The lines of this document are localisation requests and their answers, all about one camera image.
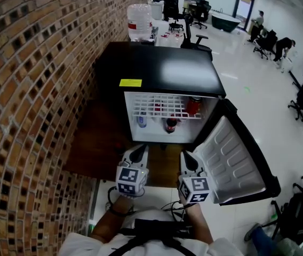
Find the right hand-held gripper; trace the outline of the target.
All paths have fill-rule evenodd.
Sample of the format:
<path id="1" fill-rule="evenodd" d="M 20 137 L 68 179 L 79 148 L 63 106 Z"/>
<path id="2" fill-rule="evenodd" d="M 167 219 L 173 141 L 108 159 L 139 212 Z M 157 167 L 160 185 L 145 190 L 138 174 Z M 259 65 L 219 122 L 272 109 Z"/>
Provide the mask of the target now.
<path id="1" fill-rule="evenodd" d="M 203 161 L 189 151 L 180 153 L 179 191 L 186 204 L 195 204 L 207 199 L 210 189 Z"/>

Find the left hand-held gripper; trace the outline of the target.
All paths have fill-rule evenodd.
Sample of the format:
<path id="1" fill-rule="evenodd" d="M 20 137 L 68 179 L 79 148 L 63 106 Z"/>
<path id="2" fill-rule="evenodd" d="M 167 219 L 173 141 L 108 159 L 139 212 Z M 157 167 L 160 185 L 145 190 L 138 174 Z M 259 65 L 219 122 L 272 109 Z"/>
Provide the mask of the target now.
<path id="1" fill-rule="evenodd" d="M 116 170 L 116 189 L 125 197 L 141 197 L 145 193 L 144 186 L 147 183 L 149 170 L 148 145 L 136 145 L 124 153 L 123 161 Z"/>

